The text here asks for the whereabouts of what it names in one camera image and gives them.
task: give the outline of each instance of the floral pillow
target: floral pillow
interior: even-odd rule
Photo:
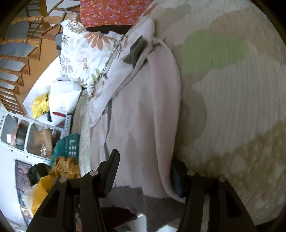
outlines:
[[[121,35],[112,31],[107,35],[88,32],[80,22],[69,19],[61,25],[61,75],[78,81],[91,95],[93,86],[111,55],[113,44],[120,40]]]
[[[81,0],[80,21],[85,27],[133,25],[153,0]]]

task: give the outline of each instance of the framed picture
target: framed picture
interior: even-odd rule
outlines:
[[[31,187],[30,180],[27,176],[28,171],[31,167],[32,167],[31,164],[15,160],[15,178],[16,178],[17,195],[20,204],[20,210],[23,215],[25,224],[27,226],[30,224],[32,217],[25,203],[22,200],[22,194]]]
[[[15,178],[17,190],[25,192],[31,187],[31,183],[27,176],[28,171],[31,167],[32,165],[30,164],[15,160]]]

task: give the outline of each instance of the red floral cushion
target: red floral cushion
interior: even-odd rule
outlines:
[[[133,25],[153,0],[81,0],[80,20],[85,27]]]

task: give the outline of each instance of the teal bag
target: teal bag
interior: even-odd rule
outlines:
[[[59,156],[64,156],[65,158],[75,158],[75,164],[78,164],[79,144],[80,136],[76,133],[60,139],[55,145],[50,166],[53,166],[55,159]]]

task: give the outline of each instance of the black clamp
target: black clamp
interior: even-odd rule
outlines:
[[[208,232],[256,232],[256,227],[239,196],[224,176],[202,177],[173,160],[171,181],[179,197],[186,197],[185,211],[177,232],[200,232],[204,195],[210,195]]]

